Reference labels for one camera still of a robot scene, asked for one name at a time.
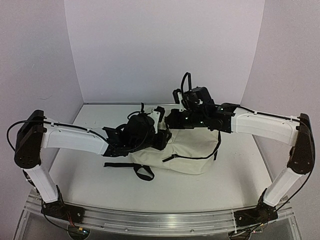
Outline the cream white backpack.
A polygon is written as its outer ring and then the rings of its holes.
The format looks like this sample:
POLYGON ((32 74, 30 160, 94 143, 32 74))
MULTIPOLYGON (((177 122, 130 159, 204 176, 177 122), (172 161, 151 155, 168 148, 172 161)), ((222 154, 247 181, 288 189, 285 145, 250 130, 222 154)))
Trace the cream white backpack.
POLYGON ((222 142, 219 130, 207 127, 171 129, 171 138, 163 150, 148 147, 131 153, 130 162, 105 162, 105 168, 131 168, 136 176, 150 182, 152 169, 165 169, 182 174, 200 175, 209 170, 217 158, 222 142))

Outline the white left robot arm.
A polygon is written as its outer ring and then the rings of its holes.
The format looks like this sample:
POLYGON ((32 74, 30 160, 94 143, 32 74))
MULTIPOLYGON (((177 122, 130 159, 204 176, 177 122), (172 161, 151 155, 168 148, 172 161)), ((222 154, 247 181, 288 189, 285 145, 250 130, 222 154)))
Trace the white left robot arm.
POLYGON ((14 162, 20 167, 38 190, 48 210, 57 218, 67 213, 62 196, 49 172, 42 166, 41 150, 44 148, 70 149, 117 158, 154 148, 163 150, 172 134, 160 129, 164 117, 162 107, 150 113, 136 112, 128 122, 116 128, 88 128, 73 124, 49 121, 43 110, 35 110, 27 120, 13 123, 9 128, 22 125, 17 132, 14 162))

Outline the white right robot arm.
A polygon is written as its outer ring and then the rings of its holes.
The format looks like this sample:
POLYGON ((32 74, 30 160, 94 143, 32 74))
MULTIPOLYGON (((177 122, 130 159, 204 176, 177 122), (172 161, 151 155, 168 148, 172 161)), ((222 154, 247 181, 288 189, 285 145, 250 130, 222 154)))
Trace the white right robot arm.
POLYGON ((315 143, 308 115, 283 116, 250 110, 238 104, 172 109, 164 119, 170 129, 208 128, 229 134, 249 134, 291 147, 286 167, 265 190, 262 201, 275 207, 296 181, 313 171, 315 143))

